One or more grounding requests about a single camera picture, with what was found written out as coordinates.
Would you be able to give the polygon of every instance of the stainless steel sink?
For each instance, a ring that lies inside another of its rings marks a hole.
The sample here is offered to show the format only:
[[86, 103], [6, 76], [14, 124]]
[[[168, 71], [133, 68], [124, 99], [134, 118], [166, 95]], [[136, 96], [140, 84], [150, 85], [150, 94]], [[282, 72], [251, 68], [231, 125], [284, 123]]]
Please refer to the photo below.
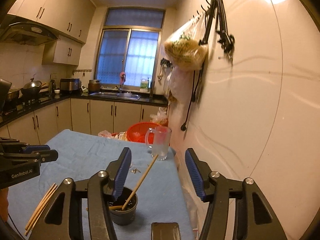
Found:
[[132, 93], [112, 93], [112, 92], [97, 92], [90, 94], [90, 96], [105, 97], [105, 98], [126, 98], [129, 100], [139, 100], [140, 95], [135, 95]]

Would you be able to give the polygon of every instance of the bundle of chopsticks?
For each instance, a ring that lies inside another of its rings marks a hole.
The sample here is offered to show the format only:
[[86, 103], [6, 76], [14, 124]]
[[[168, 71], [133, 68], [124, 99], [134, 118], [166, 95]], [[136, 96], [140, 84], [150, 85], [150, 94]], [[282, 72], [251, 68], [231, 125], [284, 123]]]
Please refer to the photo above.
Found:
[[35, 225], [36, 225], [39, 217], [41, 216], [45, 206], [48, 204], [50, 198], [52, 197], [54, 192], [57, 190], [57, 187], [58, 187], [58, 185], [54, 183], [49, 188], [47, 193], [44, 195], [44, 197], [42, 198], [40, 203], [38, 204], [36, 210], [33, 212], [31, 218], [29, 219], [28, 223], [26, 224], [26, 227], [25, 227], [26, 232], [24, 233], [25, 236], [27, 236], [29, 234], [30, 230], [33, 230], [33, 228], [35, 227]]

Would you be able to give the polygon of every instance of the window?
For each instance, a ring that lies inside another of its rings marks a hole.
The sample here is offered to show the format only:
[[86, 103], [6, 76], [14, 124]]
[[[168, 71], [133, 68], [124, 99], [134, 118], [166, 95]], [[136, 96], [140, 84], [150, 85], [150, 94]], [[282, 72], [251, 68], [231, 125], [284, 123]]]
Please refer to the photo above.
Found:
[[124, 86], [140, 86], [153, 77], [164, 11], [114, 8], [108, 11], [100, 41], [96, 79], [116, 85], [125, 71]]

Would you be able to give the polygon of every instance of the black cup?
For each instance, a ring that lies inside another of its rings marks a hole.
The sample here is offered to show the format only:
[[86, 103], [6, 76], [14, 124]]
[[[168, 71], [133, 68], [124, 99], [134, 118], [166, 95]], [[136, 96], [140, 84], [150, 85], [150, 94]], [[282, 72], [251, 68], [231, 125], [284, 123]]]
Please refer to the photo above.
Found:
[[[123, 206], [131, 195], [132, 190], [124, 187], [122, 194], [118, 197], [115, 202], [109, 202], [109, 206]], [[134, 194], [124, 211], [119, 210], [110, 210], [110, 216], [114, 223], [120, 226], [129, 225], [136, 217], [136, 208], [138, 204], [137, 194]]]

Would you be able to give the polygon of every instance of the person's arm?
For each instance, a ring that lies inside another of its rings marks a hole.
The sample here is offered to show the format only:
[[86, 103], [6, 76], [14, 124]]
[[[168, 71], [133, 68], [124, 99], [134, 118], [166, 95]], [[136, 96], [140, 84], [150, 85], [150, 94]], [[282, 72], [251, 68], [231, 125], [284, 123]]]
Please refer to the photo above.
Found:
[[0, 216], [4, 222], [8, 221], [8, 191], [9, 188], [0, 189]]

